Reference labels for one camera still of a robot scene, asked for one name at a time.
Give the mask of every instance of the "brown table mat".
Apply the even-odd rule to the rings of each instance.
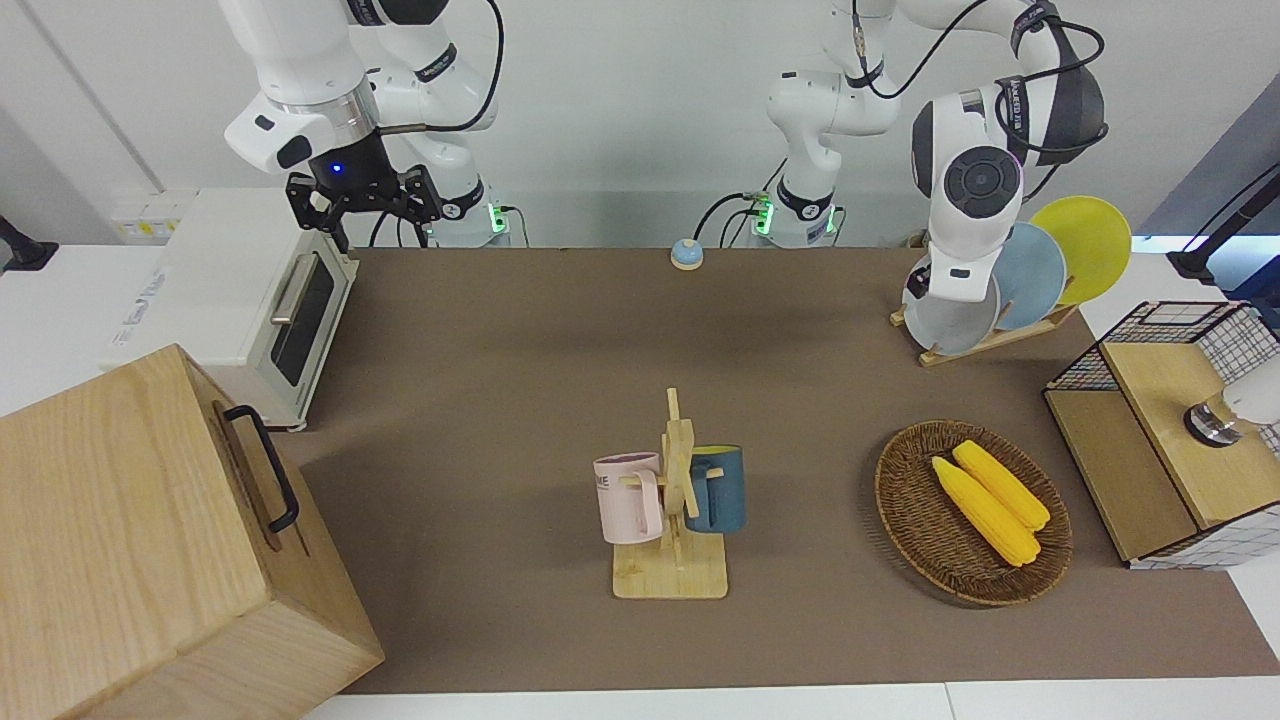
[[[1276,674],[1225,573],[1129,571],[1039,391],[1057,332],[923,369],[887,315],[911,250],[361,251],[303,465],[387,662],[357,693]],[[609,593],[594,457],[658,450],[664,388],[744,447],[722,601]],[[942,602],[886,550],[876,459],[950,418],[1055,479],[1075,557],[1042,600]]]

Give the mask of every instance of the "box handle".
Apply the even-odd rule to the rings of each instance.
[[[293,486],[289,484],[289,475],[284,471],[280,456],[276,455],[275,445],[271,442],[271,437],[266,433],[266,424],[262,421],[262,416],[257,414],[257,410],[253,410],[253,407],[248,405],[237,405],[236,407],[223,413],[223,418],[225,418],[228,423],[246,416],[253,421],[253,429],[257,430],[257,437],[262,441],[262,450],[266,451],[266,459],[271,462],[271,470],[275,471],[275,480],[280,483],[280,496],[284,497],[284,514],[266,525],[266,529],[279,534],[285,528],[298,521],[298,497],[293,495]]]

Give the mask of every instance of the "oven window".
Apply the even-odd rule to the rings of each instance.
[[[298,387],[298,380],[302,379],[302,369],[311,356],[311,346],[315,345],[316,334],[320,332],[330,297],[333,297],[333,274],[325,268],[324,261],[316,263],[316,272],[307,284],[298,315],[293,319],[293,324],[283,325],[275,333],[275,345],[271,347],[271,363],[293,387]]]

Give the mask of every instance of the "oven handle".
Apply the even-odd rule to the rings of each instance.
[[[316,266],[319,264],[320,255],[316,252],[300,255],[298,259],[293,261],[293,270],[289,273],[288,282],[284,283],[284,292],[280,293],[280,301],[275,304],[275,310],[271,311],[273,325],[293,324],[293,320],[298,316],[298,310],[302,307],[302,299],[307,295],[307,287],[311,286],[311,278],[316,274]]]

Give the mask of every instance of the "blue mug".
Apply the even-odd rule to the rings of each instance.
[[[698,518],[685,512],[685,527],[695,533],[736,533],[746,524],[746,480],[742,448],[701,445],[689,466],[698,498]]]

